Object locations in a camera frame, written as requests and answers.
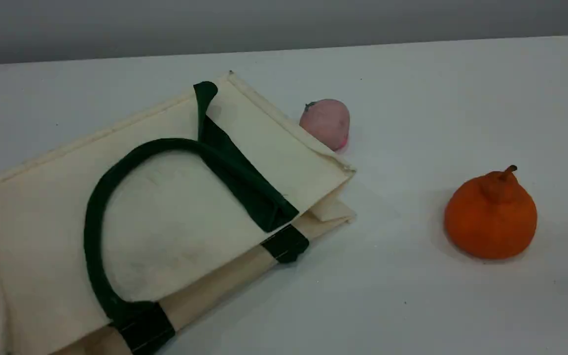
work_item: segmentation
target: bag handle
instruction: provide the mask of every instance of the bag handle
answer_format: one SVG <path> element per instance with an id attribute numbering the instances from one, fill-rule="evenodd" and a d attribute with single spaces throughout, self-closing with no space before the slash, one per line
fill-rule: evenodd
<path id="1" fill-rule="evenodd" d="M 129 302 L 111 287 L 102 262 L 102 224 L 108 201 L 120 182 L 137 166 L 165 151 L 199 155 L 223 181 L 263 231 L 271 232 L 290 222 L 298 210 L 291 205 L 244 157 L 227 133 L 207 117 L 207 108 L 218 92 L 215 84 L 194 85 L 198 103 L 198 141 L 158 139 L 133 149 L 101 177 L 89 198 L 84 230 L 85 260 L 93 292 L 133 353 L 150 354 L 174 336 L 174 329 L 160 306 L 152 301 Z M 159 327 L 150 326 L 157 323 Z"/>

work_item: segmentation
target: fruit stem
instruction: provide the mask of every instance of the fruit stem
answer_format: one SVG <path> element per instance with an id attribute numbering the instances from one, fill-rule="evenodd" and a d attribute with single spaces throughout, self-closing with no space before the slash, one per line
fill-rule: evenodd
<path id="1" fill-rule="evenodd" d="M 505 169 L 505 171 L 503 171 L 503 174 L 501 176 L 499 176 L 498 178 L 505 181 L 505 180 L 507 180 L 507 177 L 510 176 L 512 171 L 516 171 L 517 169 L 518 168 L 515 165 L 511 165 L 511 166 L 507 167 L 507 169 Z"/>

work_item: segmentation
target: gray wall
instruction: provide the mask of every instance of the gray wall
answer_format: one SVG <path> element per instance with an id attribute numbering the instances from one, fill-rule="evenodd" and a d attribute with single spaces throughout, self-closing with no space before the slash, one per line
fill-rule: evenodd
<path id="1" fill-rule="evenodd" d="M 0 63 L 568 34 L 568 0 L 0 0 Z"/>

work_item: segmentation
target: cream tote bag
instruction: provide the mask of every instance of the cream tote bag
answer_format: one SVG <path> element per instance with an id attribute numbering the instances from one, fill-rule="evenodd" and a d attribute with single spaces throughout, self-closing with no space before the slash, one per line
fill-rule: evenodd
<path id="1" fill-rule="evenodd" d="M 0 353 L 156 353 L 352 219 L 354 172 L 230 72 L 0 175 Z"/>

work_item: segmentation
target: white tabletop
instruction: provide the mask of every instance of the white tabletop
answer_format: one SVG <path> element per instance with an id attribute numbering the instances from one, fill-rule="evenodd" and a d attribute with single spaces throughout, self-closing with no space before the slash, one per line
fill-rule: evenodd
<path id="1" fill-rule="evenodd" d="M 0 66 L 0 172 L 234 70 L 292 118 L 352 114 L 358 220 L 181 333 L 166 354 L 568 354 L 568 37 Z M 506 263 L 457 252 L 442 211 L 519 167 L 538 207 Z"/>

